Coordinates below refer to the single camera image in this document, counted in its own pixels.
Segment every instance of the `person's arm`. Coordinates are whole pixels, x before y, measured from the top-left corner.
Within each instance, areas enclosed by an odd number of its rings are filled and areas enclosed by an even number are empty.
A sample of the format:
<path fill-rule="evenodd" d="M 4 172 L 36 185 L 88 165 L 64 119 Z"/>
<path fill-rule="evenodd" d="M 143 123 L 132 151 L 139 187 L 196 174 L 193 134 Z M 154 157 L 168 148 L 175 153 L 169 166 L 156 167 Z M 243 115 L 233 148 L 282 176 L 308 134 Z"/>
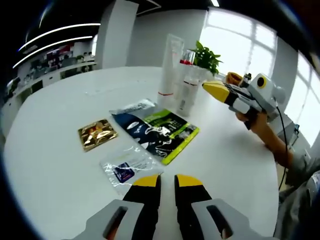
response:
<path fill-rule="evenodd" d="M 248 120 L 241 113 L 236 113 L 236 117 L 242 122 Z M 286 156 L 286 145 L 268 125 L 267 114 L 259 113 L 256 121 L 251 125 L 251 130 L 258 135 L 266 147 L 273 153 L 276 162 L 288 169 L 292 166 L 293 154 L 288 150 Z"/>

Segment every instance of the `white table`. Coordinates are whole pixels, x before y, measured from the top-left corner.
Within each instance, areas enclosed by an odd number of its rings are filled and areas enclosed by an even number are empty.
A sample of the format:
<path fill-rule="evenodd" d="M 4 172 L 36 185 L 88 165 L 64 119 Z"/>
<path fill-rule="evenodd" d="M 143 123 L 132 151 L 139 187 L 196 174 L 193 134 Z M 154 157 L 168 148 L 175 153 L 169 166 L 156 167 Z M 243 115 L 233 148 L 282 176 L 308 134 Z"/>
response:
<path fill-rule="evenodd" d="M 99 162 L 133 140 L 109 110 L 142 98 L 155 101 L 160 75 L 157 67 L 96 70 L 43 88 L 22 105 L 5 143 L 5 169 L 18 204 L 45 239 L 75 237 L 89 217 L 122 198 Z M 78 129 L 103 118 L 119 136 L 84 152 Z M 272 154 L 228 106 L 202 89 L 188 120 L 200 132 L 164 167 L 153 239 L 182 239 L 176 222 L 175 174 L 198 178 L 212 198 L 224 199 L 249 218 L 254 230 L 271 236 L 278 213 Z"/>

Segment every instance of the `black ceiling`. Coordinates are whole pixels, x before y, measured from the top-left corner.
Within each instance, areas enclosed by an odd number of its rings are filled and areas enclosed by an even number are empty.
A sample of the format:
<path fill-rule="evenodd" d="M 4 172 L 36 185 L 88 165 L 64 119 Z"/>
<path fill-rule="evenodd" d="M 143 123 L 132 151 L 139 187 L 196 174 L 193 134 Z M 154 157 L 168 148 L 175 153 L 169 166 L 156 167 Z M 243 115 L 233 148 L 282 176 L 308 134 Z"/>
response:
<path fill-rule="evenodd" d="M 132 0 L 139 3 L 138 14 L 155 7 L 154 4 L 147 0 Z M 2 16 L 5 24 L 3 33 L 5 33 L 4 54 L 6 61 L 2 63 L 4 70 L 4 79 L 12 77 L 12 66 L 23 58 L 22 52 L 17 50 L 26 42 L 34 37 L 64 26 L 85 23 L 99 23 L 102 13 L 111 0 L 90 0 L 81 2 L 78 0 L 37 0 L 37 1 L 21 1 L 9 2 L 7 11 L 12 13 L 8 16 Z M 159 11 L 168 11 L 176 9 L 201 9 L 206 10 L 208 6 L 213 6 L 211 0 L 154 0 L 161 8 L 149 11 L 145 14 L 151 14 Z M 270 26 L 278 32 L 278 35 L 295 49 L 302 50 L 305 54 L 309 51 L 309 43 L 305 40 L 306 33 L 302 34 L 297 30 L 296 26 L 274 5 L 275 0 L 218 0 L 220 7 L 235 11 Z M 34 42 L 38 48 L 48 44 L 65 40 L 68 38 L 76 38 L 83 36 L 94 36 L 98 32 L 98 27 L 78 27 L 68 30 L 52 33 L 48 36 Z M 316 42 L 320 41 L 320 35 L 314 31 L 311 34 L 316 37 Z"/>

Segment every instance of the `gold packet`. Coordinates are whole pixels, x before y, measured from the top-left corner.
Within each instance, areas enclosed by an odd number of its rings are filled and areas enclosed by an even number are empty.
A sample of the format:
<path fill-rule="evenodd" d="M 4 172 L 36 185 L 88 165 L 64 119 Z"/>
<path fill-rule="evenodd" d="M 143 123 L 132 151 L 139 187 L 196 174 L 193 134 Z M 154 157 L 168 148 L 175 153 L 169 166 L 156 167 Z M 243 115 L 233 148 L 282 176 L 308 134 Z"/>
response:
<path fill-rule="evenodd" d="M 102 119 L 80 128 L 78 133 L 85 152 L 118 136 L 118 133 L 107 119 Z"/>

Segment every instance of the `orange object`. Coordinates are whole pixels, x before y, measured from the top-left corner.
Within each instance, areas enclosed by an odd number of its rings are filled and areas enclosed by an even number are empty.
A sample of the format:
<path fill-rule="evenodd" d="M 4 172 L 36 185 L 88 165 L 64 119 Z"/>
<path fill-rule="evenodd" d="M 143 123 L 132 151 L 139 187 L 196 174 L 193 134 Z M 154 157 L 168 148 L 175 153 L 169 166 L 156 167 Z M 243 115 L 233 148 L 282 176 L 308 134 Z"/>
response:
<path fill-rule="evenodd" d="M 113 229 L 108 233 L 108 235 L 106 236 L 106 239 L 107 239 L 107 240 L 114 240 L 114 239 L 115 239 L 115 236 L 116 236 L 116 233 L 117 233 L 117 230 L 118 230 L 118 227 L 113 228 Z"/>
<path fill-rule="evenodd" d="M 233 85 L 239 85 L 242 80 L 242 76 L 235 72 L 228 72 L 226 75 L 226 83 L 227 84 L 233 84 Z"/>

